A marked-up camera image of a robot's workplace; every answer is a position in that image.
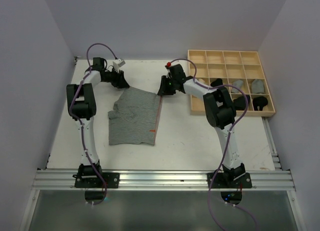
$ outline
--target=purple cable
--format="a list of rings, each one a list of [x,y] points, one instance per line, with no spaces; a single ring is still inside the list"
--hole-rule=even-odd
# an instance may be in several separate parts
[[[91,74],[92,67],[91,67],[90,60],[89,60],[89,50],[90,50],[93,46],[96,46],[96,45],[102,45],[102,46],[108,48],[108,49],[111,51],[111,53],[113,54],[114,58],[117,59],[115,53],[114,53],[114,52],[111,50],[111,48],[109,48],[107,45],[105,45],[105,44],[103,44],[103,43],[99,43],[99,42],[90,45],[90,47],[89,47],[89,48],[87,49],[87,51],[86,51],[86,60],[87,60],[87,62],[88,62],[88,64],[89,64],[89,72],[88,72],[88,73],[83,77],[83,79],[81,80],[81,82],[80,82],[80,84],[79,84],[79,87],[77,88],[77,90],[76,90],[76,92],[75,92],[75,95],[74,95],[74,97],[73,97],[73,99],[72,99],[72,102],[71,102],[71,105],[70,105],[70,108],[69,108],[69,114],[70,114],[72,117],[74,117],[76,120],[78,120],[78,121],[80,122],[80,125],[81,125],[81,142],[82,142],[82,147],[83,147],[85,156],[86,156],[87,159],[89,160],[89,163],[90,163],[90,165],[92,166],[92,169],[94,170],[94,172],[96,173],[96,175],[99,177],[99,179],[101,179],[102,184],[103,184],[103,187],[104,187],[103,198],[102,198],[100,201],[98,201],[98,202],[93,202],[93,203],[92,203],[93,205],[101,204],[101,203],[105,200],[105,198],[106,198],[106,196],[107,196],[107,183],[106,183],[105,179],[101,176],[101,174],[99,173],[99,171],[96,169],[95,165],[94,165],[94,164],[92,163],[92,161],[91,161],[91,158],[90,158],[90,156],[89,156],[89,154],[88,154],[88,150],[87,150],[87,147],[86,147],[86,144],[85,144],[84,124],[83,124],[83,122],[81,121],[81,119],[80,119],[77,115],[75,115],[74,113],[72,113],[72,109],[73,109],[73,107],[74,107],[74,105],[75,105],[76,99],[77,99],[77,97],[78,97],[78,95],[79,95],[79,92],[80,92],[80,90],[81,90],[81,87],[82,87],[85,79]]]
[[[216,169],[216,172],[214,172],[214,175],[212,177],[212,180],[211,180],[211,183],[209,185],[209,190],[208,190],[208,200],[207,200],[207,203],[208,203],[208,208],[209,208],[209,212],[211,214],[211,217],[212,219],[214,220],[214,222],[224,231],[226,231],[226,229],[222,226],[222,224],[217,220],[217,218],[215,217],[212,209],[211,209],[211,188],[212,188],[212,185],[214,183],[214,180],[218,174],[218,171],[220,170],[220,168],[222,167],[223,163],[224,163],[224,160],[225,160],[225,157],[226,157],[226,154],[227,154],[227,150],[228,150],[228,145],[229,145],[229,142],[230,142],[230,136],[231,136],[231,130],[235,127],[235,125],[246,115],[246,112],[248,111],[248,107],[249,107],[249,103],[248,103],[248,99],[245,95],[245,93],[238,87],[236,86],[233,86],[231,84],[222,84],[222,85],[218,85],[218,86],[215,86],[215,87],[211,87],[211,86],[207,86],[207,85],[203,85],[202,83],[200,82],[197,82],[196,80],[196,75],[197,75],[197,66],[195,65],[194,62],[192,62],[191,60],[187,59],[187,58],[176,58],[174,60],[172,60],[170,63],[173,63],[175,61],[178,61],[178,60],[183,60],[183,61],[188,61],[189,63],[191,63],[193,66],[194,66],[194,75],[193,75],[193,81],[195,84],[199,85],[200,87],[202,88],[205,88],[205,89],[208,89],[208,90],[214,90],[214,89],[218,89],[218,88],[222,88],[222,87],[231,87],[231,88],[234,88],[238,91],[240,91],[240,93],[244,96],[244,100],[245,100],[245,109],[243,111],[243,114],[241,114],[241,116],[231,125],[230,129],[229,129],[229,134],[227,136],[227,139],[226,139],[226,143],[225,143],[225,148],[224,148],[224,151],[223,151],[223,155],[222,155],[222,159],[221,159],[221,162],[218,166],[218,168]],[[240,209],[244,212],[246,212],[247,214],[249,214],[251,216],[251,218],[253,219],[254,221],[254,224],[255,224],[255,230],[258,231],[259,230],[259,225],[258,225],[258,221],[257,219],[255,218],[255,216],[250,212],[248,211],[247,209],[241,207],[241,206],[238,206],[236,205],[235,206],[237,209]]]

